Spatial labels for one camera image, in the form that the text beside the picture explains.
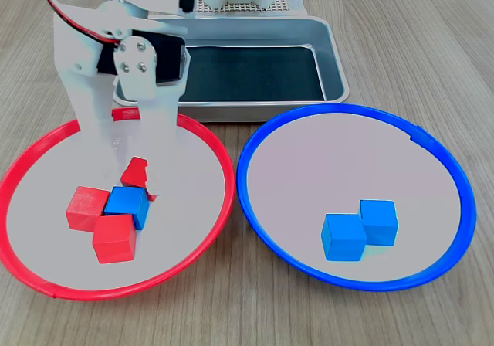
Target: perforated panel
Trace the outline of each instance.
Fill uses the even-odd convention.
[[[288,0],[275,0],[268,8],[260,8],[255,4],[227,4],[219,9],[213,9],[202,0],[197,0],[196,3],[196,12],[286,12],[288,10]]]

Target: red wire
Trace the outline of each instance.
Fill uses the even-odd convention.
[[[92,39],[95,39],[98,42],[104,42],[104,43],[120,43],[119,39],[111,39],[109,37],[102,36],[101,34],[94,32],[88,28],[85,28],[81,26],[80,24],[74,22],[71,18],[69,18],[67,15],[65,15],[62,10],[60,10],[56,4],[52,0],[47,0],[52,9],[56,12],[56,14],[63,19],[64,22],[66,22],[68,25],[76,29],[77,31],[81,32],[82,34],[89,36]]]

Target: blue cube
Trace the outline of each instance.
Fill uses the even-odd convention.
[[[360,261],[367,244],[359,215],[326,215],[321,238],[329,261]]]
[[[360,201],[360,218],[367,244],[393,246],[398,234],[398,217],[393,201]]]
[[[142,230],[146,223],[148,211],[149,200],[147,199],[145,188],[116,186],[111,191],[104,214],[132,215],[134,217],[136,230]]]

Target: wooden table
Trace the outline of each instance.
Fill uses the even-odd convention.
[[[62,1],[95,7],[100,0]],[[333,26],[350,84],[348,102],[421,125],[470,177],[479,218],[463,260],[413,290],[343,290],[275,256],[236,202],[224,232],[197,263],[133,297],[54,300],[1,266],[2,346],[494,344],[494,0],[304,2],[311,15]],[[3,175],[73,112],[54,69],[45,0],[0,0],[0,6]],[[236,163],[256,126],[211,128]]]

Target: red cube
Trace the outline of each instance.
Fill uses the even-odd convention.
[[[147,174],[146,174],[147,161],[143,158],[133,157],[130,160],[127,169],[122,175],[120,181],[123,186],[130,186],[135,188],[146,188]],[[147,193],[147,199],[150,201],[156,200],[156,195]]]
[[[100,263],[132,261],[136,251],[132,215],[101,216],[94,226],[93,247]]]
[[[92,232],[97,219],[103,214],[110,192],[80,186],[66,211],[69,227],[74,230]]]

